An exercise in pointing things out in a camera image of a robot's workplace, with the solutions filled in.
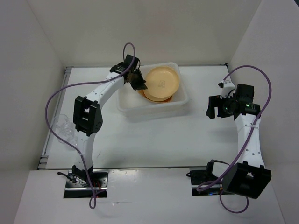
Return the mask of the triangular woven bamboo basket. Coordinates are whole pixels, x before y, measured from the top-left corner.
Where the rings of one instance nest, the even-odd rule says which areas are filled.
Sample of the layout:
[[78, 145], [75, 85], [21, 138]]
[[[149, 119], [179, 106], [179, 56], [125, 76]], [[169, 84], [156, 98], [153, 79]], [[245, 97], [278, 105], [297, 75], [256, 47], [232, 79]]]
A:
[[151, 100], [149, 99], [145, 94], [144, 94], [144, 91], [143, 90], [138, 90], [137, 91], [139, 95], [141, 95], [143, 98], [145, 98], [147, 101], [150, 101], [152, 103], [157, 103], [157, 104], [161, 104], [161, 103], [169, 103], [172, 101], [172, 97], [166, 99], [166, 100], [163, 100], [163, 101], [154, 101], [154, 100]]

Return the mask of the yellow bear plate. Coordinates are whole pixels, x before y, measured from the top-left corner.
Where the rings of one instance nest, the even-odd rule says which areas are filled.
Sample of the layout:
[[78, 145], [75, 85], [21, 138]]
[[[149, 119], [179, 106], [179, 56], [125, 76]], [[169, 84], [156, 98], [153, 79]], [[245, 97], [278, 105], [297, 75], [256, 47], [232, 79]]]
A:
[[150, 98], [169, 98], [179, 88], [179, 74], [170, 67], [156, 67], [145, 77], [147, 89], [144, 94]]
[[170, 98], [170, 97], [172, 97], [172, 96], [170, 96], [170, 97], [168, 97], [168, 98], [157, 98], [157, 97], [154, 97], [154, 96], [152, 96], [152, 95], [146, 95], [149, 99], [151, 99], [151, 100], [154, 100], [154, 101], [163, 101], [163, 100], [166, 100], [166, 99], [168, 99], [168, 98]]

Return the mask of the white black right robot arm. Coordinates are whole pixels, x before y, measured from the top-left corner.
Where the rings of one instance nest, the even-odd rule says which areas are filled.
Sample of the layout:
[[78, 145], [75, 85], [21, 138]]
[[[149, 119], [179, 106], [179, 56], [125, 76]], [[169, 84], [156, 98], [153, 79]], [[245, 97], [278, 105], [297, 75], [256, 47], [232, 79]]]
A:
[[210, 119], [234, 118], [239, 156], [222, 177], [223, 190], [257, 199], [271, 180], [271, 171], [265, 168], [260, 149], [261, 107], [253, 102], [253, 86], [235, 86], [230, 81], [218, 85], [221, 94], [209, 97], [206, 115]]

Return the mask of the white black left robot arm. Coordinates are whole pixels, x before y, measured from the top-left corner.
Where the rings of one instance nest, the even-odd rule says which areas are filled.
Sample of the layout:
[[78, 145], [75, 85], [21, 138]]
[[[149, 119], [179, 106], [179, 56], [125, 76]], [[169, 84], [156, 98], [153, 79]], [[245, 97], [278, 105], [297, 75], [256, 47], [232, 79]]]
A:
[[75, 99], [73, 123], [77, 131], [77, 149], [80, 153], [72, 166], [72, 174], [84, 187], [93, 182], [93, 144], [95, 135], [103, 124], [101, 110], [109, 98], [125, 83], [130, 83], [135, 91], [147, 89], [139, 68], [139, 58], [126, 55], [123, 62], [109, 70], [104, 83], [86, 96], [78, 96]]

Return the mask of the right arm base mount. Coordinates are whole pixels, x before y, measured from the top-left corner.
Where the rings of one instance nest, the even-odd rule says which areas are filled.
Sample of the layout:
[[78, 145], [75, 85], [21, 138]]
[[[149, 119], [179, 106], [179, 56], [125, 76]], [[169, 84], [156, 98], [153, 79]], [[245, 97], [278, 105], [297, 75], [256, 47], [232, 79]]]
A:
[[192, 196], [218, 196], [222, 190], [222, 185], [218, 183], [207, 190], [197, 191], [197, 187], [200, 184], [208, 182], [201, 186], [201, 188], [205, 188], [217, 179], [214, 175], [209, 174], [204, 166], [190, 168], [189, 172], [186, 173], [186, 177], [189, 178], [191, 183]]

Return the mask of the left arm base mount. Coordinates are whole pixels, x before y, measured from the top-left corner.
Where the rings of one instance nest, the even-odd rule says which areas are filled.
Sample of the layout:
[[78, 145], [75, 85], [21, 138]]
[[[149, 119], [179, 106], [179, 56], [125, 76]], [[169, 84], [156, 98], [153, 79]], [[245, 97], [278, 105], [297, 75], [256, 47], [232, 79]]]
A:
[[[67, 173], [57, 172], [57, 174], [66, 178], [64, 198], [90, 198], [93, 195], [90, 184], [75, 177], [70, 170]], [[95, 169], [91, 176], [91, 183], [96, 198], [106, 198], [108, 170]]]

